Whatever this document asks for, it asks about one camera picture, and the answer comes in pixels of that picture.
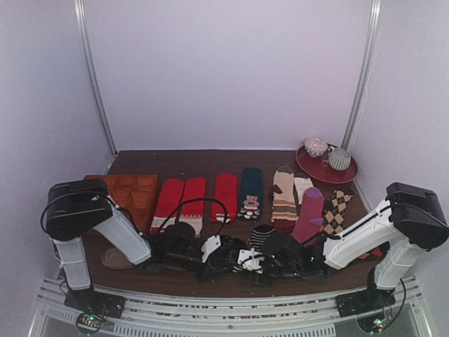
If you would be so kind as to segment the black sock white cuff stripes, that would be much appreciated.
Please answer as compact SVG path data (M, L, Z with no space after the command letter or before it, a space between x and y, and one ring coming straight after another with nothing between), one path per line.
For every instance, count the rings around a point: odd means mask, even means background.
M247 249L246 243L239 238L232 238L229 235L220 237L221 246L217 257L217 266L225 271L240 272L243 270L238 264L241 249Z

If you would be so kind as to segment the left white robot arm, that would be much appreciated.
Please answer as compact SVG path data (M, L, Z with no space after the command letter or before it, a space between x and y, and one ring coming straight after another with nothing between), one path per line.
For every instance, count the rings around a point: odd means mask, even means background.
M74 301L86 312L97 310L101 304L100 294L91 288L82 242L89 230L99 232L132 265L178 265L197 270L207 261L204 251L196 246L191 225L181 221L169 225L165 220L156 234L143 234L130 211L112 199L106 183L100 179L52 186L40 226L56 247L68 287L74 291Z

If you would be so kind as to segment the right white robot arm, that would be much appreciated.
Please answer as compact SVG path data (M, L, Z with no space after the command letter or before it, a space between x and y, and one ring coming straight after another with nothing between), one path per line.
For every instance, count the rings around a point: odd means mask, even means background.
M254 272L260 284L273 277L321 280L330 269L341 270L364 253L388 242L390 248L360 294L364 309L374 310L425 251L448 240L448 225L435 192L392 183L386 197L368 215L338 234L315 234L300 243L294 236L273 233L259 252L239 256L238 265Z

